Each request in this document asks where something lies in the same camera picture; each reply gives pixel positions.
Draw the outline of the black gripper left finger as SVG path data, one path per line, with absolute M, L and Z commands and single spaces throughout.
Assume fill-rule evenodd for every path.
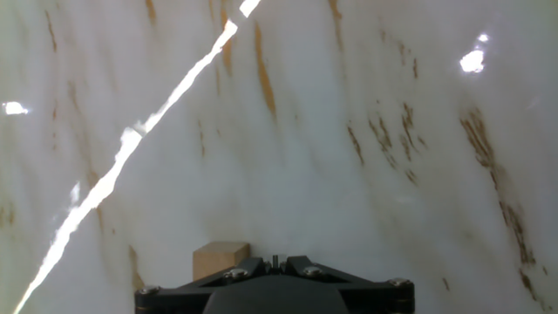
M 178 288 L 147 285 L 134 293 L 135 314 L 201 314 L 215 292 L 259 276 L 274 269 L 274 261 L 248 257 L 238 264 Z

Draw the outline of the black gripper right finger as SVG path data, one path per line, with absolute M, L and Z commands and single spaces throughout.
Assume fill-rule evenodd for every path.
M 273 274 L 333 289 L 349 313 L 414 312 L 414 282 L 410 279 L 393 277 L 374 282 L 312 262 L 307 256 L 273 255 Z

